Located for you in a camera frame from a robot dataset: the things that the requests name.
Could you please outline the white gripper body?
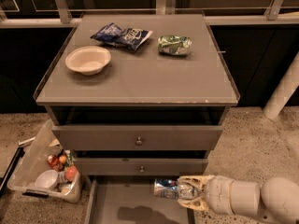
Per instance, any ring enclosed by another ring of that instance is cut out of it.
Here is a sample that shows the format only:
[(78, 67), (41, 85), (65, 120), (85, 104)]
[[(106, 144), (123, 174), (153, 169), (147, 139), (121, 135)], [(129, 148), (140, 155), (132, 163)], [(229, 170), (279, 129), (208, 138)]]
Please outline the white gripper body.
[(231, 186), (234, 180), (221, 175), (213, 177), (205, 187), (206, 203), (218, 215), (232, 215)]

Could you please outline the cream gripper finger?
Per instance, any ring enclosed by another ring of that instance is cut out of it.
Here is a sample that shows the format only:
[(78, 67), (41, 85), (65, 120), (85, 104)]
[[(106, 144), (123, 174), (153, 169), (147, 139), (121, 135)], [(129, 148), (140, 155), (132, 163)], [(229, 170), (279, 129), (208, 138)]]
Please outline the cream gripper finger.
[(195, 211), (208, 211), (209, 207), (204, 199), (201, 197), (192, 199), (192, 200), (185, 200), (185, 199), (178, 199), (178, 203), (186, 208), (195, 210)]
[(189, 184), (198, 191), (203, 191), (214, 175), (183, 175), (178, 179), (179, 184)]

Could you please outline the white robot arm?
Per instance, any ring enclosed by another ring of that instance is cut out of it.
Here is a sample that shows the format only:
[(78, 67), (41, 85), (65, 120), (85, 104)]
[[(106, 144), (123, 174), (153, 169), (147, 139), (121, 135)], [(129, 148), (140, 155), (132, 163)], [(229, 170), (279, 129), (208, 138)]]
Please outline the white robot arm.
[(221, 175), (185, 175), (178, 179), (178, 203), (270, 224), (299, 221), (299, 185), (283, 177), (272, 177), (260, 186)]

